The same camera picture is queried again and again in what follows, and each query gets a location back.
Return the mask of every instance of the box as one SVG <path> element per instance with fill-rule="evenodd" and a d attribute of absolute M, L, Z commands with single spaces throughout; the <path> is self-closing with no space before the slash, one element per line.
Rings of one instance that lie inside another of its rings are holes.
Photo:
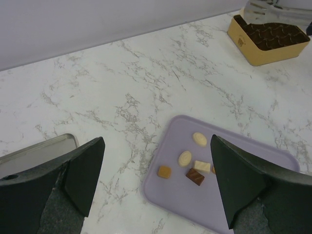
<path fill-rule="evenodd" d="M 297 26 L 247 24 L 240 15 L 233 17 L 228 35 L 253 66 L 297 57 L 310 42 Z"/>

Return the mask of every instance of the caramel colored candy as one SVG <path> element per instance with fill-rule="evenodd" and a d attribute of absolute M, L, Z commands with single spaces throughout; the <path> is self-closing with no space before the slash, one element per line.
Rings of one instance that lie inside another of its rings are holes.
<path fill-rule="evenodd" d="M 205 176 L 197 172 L 194 168 L 191 168 L 189 172 L 186 174 L 186 177 L 193 181 L 198 186 L 201 185 L 201 183 L 204 181 Z"/>
<path fill-rule="evenodd" d="M 207 139 L 202 133 L 194 133 L 193 141 L 201 147 L 206 147 L 207 145 Z"/>
<path fill-rule="evenodd" d="M 166 166 L 160 166 L 158 176 L 161 178 L 169 179 L 171 176 L 171 168 Z"/>
<path fill-rule="evenodd" d="M 192 154 L 190 151 L 184 151 L 180 157 L 179 160 L 177 161 L 180 167 L 186 167 L 187 165 L 190 164 L 192 160 Z"/>
<path fill-rule="evenodd" d="M 193 168 L 199 172 L 209 173 L 210 172 L 210 163 L 201 162 L 201 161 L 196 160 Z"/>

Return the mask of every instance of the white marble surface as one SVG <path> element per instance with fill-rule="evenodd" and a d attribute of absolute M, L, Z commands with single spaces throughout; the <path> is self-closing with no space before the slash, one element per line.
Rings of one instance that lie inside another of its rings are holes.
<path fill-rule="evenodd" d="M 103 136 L 82 234 L 208 234 L 149 203 L 140 185 L 169 120 L 186 114 L 288 150 L 312 175 L 312 44 L 252 67 L 226 34 L 232 14 L 0 73 L 0 154 L 64 133 Z"/>

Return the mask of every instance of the gray tray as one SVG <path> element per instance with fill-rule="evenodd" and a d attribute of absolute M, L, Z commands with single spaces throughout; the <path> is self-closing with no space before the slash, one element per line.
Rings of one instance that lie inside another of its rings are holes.
<path fill-rule="evenodd" d="M 196 145 L 192 139 L 195 132 L 207 138 L 207 147 Z M 145 198 L 151 203 L 189 219 L 219 234 L 233 234 L 228 229 L 216 176 L 203 174 L 205 180 L 197 186 L 185 175 L 194 160 L 213 163 L 210 140 L 213 134 L 223 137 L 243 150 L 259 156 L 284 168 L 299 172 L 297 160 L 286 151 L 260 143 L 225 129 L 213 126 L 188 116 L 176 116 L 154 155 L 149 171 L 142 185 Z M 189 150 L 193 157 L 188 167 L 182 168 L 177 160 L 180 154 Z M 161 165 L 171 167 L 169 179 L 157 176 Z"/>
<path fill-rule="evenodd" d="M 77 147 L 78 142 L 72 134 L 63 134 L 0 157 L 0 179 L 43 164 Z"/>

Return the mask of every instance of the gray wall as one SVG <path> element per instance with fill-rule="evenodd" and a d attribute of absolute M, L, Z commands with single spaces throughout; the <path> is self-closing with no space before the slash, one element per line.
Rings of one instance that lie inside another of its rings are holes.
<path fill-rule="evenodd" d="M 0 70 L 240 9 L 247 0 L 1 0 Z"/>

